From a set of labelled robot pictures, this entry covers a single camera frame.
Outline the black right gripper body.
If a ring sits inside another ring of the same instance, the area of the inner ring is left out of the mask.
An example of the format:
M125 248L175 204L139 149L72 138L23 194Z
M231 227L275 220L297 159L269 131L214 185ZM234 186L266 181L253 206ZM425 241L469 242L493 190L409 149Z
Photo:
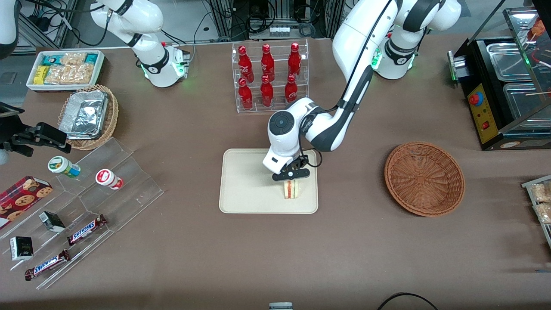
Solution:
M0 149L31 157L34 149L27 144L35 142L35 131L36 127L29 125L2 122L0 126Z

